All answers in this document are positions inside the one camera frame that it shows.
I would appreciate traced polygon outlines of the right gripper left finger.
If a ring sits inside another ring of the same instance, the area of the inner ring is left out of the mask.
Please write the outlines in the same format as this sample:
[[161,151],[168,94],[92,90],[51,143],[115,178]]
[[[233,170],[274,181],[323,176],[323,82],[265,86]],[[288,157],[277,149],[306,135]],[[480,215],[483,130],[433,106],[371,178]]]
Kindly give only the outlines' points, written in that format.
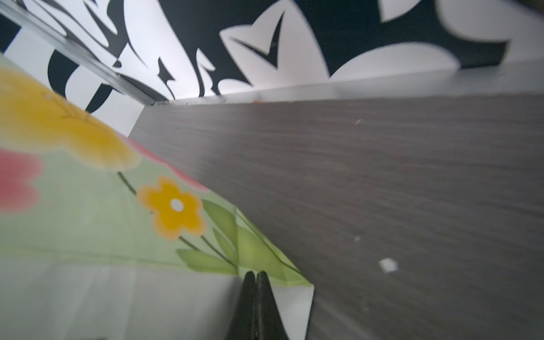
[[248,271],[240,289],[235,312],[225,340],[253,340],[254,331],[254,296],[256,291],[256,277]]

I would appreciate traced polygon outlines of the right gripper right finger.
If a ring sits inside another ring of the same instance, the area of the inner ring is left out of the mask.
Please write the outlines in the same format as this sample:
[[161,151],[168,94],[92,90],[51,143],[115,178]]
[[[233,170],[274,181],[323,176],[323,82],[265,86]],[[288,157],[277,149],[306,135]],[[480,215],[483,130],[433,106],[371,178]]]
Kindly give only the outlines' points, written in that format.
[[289,340],[266,272],[256,277],[256,339]]

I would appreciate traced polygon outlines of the floral paper gift bag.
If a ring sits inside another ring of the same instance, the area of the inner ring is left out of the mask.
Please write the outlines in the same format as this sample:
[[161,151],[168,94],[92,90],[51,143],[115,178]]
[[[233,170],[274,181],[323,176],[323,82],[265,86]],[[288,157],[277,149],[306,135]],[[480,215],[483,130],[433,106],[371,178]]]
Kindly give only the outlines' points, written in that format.
[[1,59],[1,338],[240,339],[257,280],[305,339],[313,285],[238,207]]

